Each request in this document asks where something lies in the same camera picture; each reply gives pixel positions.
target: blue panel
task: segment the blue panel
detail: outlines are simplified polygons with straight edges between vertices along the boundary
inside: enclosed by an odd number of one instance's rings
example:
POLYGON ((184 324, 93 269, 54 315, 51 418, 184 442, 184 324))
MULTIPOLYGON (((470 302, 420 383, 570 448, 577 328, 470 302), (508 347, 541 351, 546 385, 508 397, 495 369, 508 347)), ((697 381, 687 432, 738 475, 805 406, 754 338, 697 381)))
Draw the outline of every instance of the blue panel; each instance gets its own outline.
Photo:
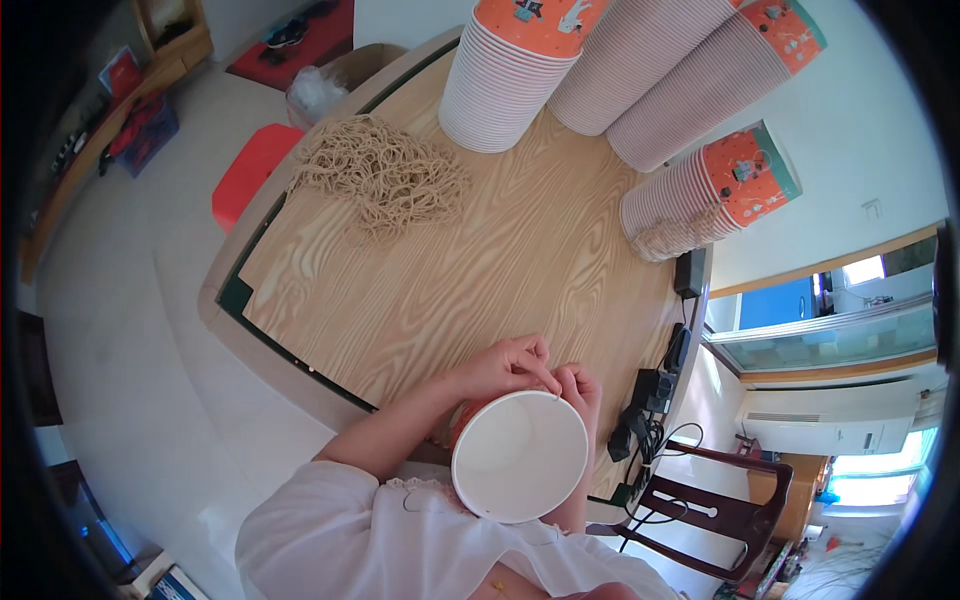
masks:
POLYGON ((794 323, 813 317, 810 277, 747 292, 740 304, 740 329, 794 323))

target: blue storage box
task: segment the blue storage box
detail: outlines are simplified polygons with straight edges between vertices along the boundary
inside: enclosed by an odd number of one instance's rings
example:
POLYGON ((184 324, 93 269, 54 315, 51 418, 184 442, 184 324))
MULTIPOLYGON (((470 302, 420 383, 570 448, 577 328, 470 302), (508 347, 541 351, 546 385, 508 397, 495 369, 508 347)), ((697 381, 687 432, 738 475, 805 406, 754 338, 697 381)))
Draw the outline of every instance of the blue storage box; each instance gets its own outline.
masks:
POLYGON ((123 152, 113 158, 133 177, 140 175, 143 167, 147 166, 150 159, 180 129, 177 114, 170 107, 166 97, 161 97, 160 102, 163 103, 162 108, 147 121, 123 152))

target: chair backrest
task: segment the chair backrest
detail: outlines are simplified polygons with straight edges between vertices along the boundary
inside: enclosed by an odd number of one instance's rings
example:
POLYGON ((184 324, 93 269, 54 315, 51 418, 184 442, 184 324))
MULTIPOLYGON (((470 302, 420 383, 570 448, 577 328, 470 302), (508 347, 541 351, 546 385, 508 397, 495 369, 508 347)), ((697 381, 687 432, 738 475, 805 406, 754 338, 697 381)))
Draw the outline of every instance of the chair backrest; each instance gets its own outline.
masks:
POLYGON ((624 523, 612 526, 611 530, 628 540, 642 543, 677 563, 696 569, 712 577, 718 577, 732 583, 742 581, 743 578, 747 576, 747 573, 750 572, 756 559, 763 553, 767 544, 770 542, 770 538, 774 534, 774 528, 777 527, 777 521, 780 520, 783 507, 786 505, 786 494, 790 489, 790 482, 793 479, 793 468, 789 465, 769 463, 755 458, 726 454, 704 448, 694 448, 684 444, 677 444, 676 442, 667 442, 666 449, 709 458, 718 463, 726 463, 750 470, 774 473, 777 476, 777 487, 774 490, 773 497, 763 505, 737 500, 719 493, 706 492, 698 488, 691 488, 690 486, 677 483, 670 479, 664 479, 657 475, 650 478, 650 483, 640 497, 640 504, 652 511, 676 518, 684 523, 712 531, 727 538, 743 541, 747 544, 747 552, 743 560, 732 569, 701 561, 656 540, 651 540, 646 536, 631 531, 629 529, 631 524, 629 519, 624 523), (685 500, 691 504, 698 504, 707 509, 715 508, 716 516, 705 515, 703 512, 694 509, 684 511, 685 508, 683 506, 670 500, 657 497, 654 495, 654 492, 659 492, 670 498, 685 500))

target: air conditioner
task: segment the air conditioner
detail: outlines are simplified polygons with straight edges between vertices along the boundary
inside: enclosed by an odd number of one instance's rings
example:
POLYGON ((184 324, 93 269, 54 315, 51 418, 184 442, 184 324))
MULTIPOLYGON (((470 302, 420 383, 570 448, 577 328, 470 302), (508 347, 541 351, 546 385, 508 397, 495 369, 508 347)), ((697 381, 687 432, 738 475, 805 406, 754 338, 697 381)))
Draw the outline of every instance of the air conditioner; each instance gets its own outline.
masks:
POLYGON ((737 420, 764 450, 825 456, 900 452, 920 398, 909 380, 747 392, 737 420))

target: light switch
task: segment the light switch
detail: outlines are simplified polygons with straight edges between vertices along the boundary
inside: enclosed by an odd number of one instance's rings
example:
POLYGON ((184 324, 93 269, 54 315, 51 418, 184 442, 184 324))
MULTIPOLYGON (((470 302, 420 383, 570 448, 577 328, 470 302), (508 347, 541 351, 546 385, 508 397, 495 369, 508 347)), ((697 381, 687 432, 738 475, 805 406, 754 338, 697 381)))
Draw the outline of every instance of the light switch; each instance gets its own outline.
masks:
POLYGON ((877 221, 880 217, 883 216, 883 209, 880 206, 880 199, 874 198, 868 202, 865 202, 860 205, 861 208, 867 213, 867 223, 872 223, 877 221))

